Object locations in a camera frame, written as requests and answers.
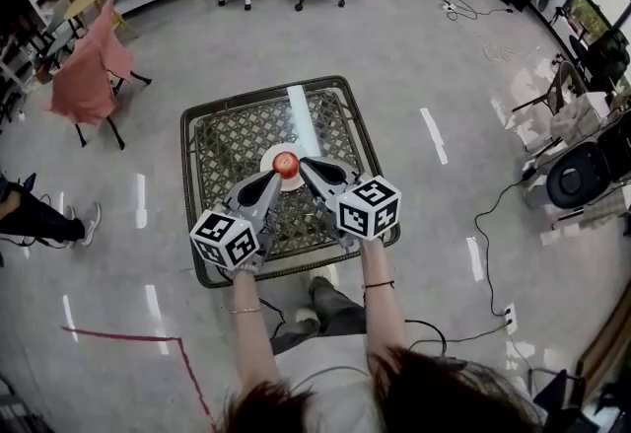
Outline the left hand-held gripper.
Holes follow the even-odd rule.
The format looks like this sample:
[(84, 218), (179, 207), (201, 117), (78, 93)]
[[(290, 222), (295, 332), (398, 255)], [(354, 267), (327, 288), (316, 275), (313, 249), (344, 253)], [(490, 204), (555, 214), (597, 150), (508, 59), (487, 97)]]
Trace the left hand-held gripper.
[(205, 210), (190, 231), (199, 256), (230, 272), (259, 269), (272, 249), (270, 217), (281, 188), (273, 170), (237, 182), (222, 209)]

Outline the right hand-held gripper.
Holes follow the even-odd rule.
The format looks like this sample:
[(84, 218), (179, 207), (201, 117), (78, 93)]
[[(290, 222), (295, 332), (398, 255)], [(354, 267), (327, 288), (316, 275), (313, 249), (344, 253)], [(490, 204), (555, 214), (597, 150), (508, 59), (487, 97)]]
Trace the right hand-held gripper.
[(382, 176), (360, 177), (352, 165), (328, 157), (304, 157), (301, 178), (332, 214), (332, 233), (344, 249), (373, 241), (398, 223), (401, 192)]

